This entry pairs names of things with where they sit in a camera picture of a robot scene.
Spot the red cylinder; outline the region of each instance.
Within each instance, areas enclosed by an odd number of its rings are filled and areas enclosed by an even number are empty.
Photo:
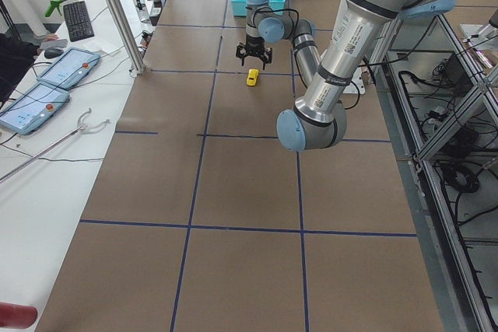
[[[27,328],[37,320],[38,311],[32,306],[0,302],[0,327]]]

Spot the yellow object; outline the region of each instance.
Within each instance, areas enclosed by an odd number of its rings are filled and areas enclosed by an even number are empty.
[[[249,69],[247,73],[247,81],[246,84],[248,86],[256,86],[256,82],[258,81],[259,70],[257,69]]]

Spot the white table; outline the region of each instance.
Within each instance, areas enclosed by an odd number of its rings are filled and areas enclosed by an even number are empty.
[[[85,0],[93,20],[107,7],[104,0]],[[140,23],[132,0],[121,0],[134,36],[143,30],[151,31],[150,23]],[[92,22],[94,38],[69,43],[95,51],[92,44],[112,49],[123,45],[112,16],[104,10]],[[65,24],[58,29],[60,38],[68,39]],[[28,136],[16,136],[6,145],[31,155],[69,133],[76,127],[79,116],[92,108],[86,118],[90,125],[110,120],[102,131],[94,135],[73,135],[44,157],[49,159],[101,159],[112,139],[116,121],[121,116],[134,82],[129,72],[130,60],[121,48],[115,54],[100,59],[100,63],[81,82],[104,78],[71,91],[71,101],[38,131]],[[38,73],[46,65],[36,65]],[[36,82],[29,71],[18,86],[26,92]],[[0,129],[0,142],[12,132]],[[18,152],[0,147],[0,175],[4,175],[27,160]],[[101,161],[48,162],[37,160],[24,170],[0,184],[0,302],[35,306],[43,312],[58,271],[64,260],[79,217],[85,207]]]

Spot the keyboard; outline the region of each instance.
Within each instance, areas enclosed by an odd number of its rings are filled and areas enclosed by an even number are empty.
[[[62,7],[62,10],[64,11],[65,25],[68,27],[71,42],[95,35],[93,34],[92,23],[84,1],[66,4]]]

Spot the computer mouse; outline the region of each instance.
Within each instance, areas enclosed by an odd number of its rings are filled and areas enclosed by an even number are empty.
[[[49,47],[45,50],[45,58],[56,58],[64,53],[62,48]]]

